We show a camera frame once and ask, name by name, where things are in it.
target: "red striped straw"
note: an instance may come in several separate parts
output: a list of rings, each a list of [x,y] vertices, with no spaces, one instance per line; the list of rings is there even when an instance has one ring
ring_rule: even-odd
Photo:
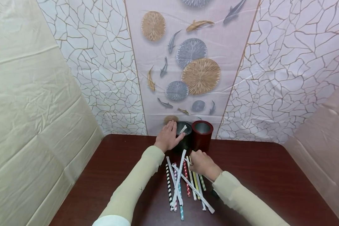
[[[185,170],[185,177],[188,180],[188,175],[187,175],[187,162],[184,160],[183,161],[183,169]],[[190,191],[190,186],[186,183],[186,189],[187,189],[187,196],[191,197],[191,191]]]

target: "red cup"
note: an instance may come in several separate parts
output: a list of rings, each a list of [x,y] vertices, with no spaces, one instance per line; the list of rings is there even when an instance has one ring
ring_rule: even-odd
[[[192,124],[192,149],[207,152],[210,147],[214,127],[207,121],[196,121]]]

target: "gold circle print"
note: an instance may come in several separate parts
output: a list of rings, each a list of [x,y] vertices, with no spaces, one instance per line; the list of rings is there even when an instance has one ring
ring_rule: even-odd
[[[220,75],[220,67],[214,60],[201,58],[190,62],[184,68],[181,79],[187,84],[189,93],[200,95],[215,88]]]
[[[166,21],[162,14],[150,11],[142,19],[142,33],[150,41],[160,40],[166,31]]]

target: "cup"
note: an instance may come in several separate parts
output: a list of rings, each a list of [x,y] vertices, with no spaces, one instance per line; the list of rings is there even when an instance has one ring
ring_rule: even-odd
[[[176,147],[173,148],[174,152],[177,153],[181,153],[184,149],[186,149],[187,151],[190,150],[191,148],[191,133],[192,133],[192,128],[191,125],[187,122],[184,121],[178,121],[177,122],[177,136],[180,135],[181,130],[184,128],[184,126],[187,126],[187,128],[183,131],[186,135],[183,138],[183,140],[181,140],[178,145],[176,145]]]
[[[210,147],[214,127],[207,121],[196,121],[192,124],[192,144],[194,151],[207,152]]]

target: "yellow straw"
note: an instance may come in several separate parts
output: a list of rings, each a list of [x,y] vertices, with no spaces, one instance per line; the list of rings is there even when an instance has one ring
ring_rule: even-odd
[[[200,190],[199,190],[199,188],[198,188],[197,179],[196,179],[196,173],[193,172],[193,171],[192,171],[192,173],[193,173],[193,180],[194,180],[194,185],[195,185],[195,187],[196,187],[196,190],[197,190],[198,192],[200,192]]]

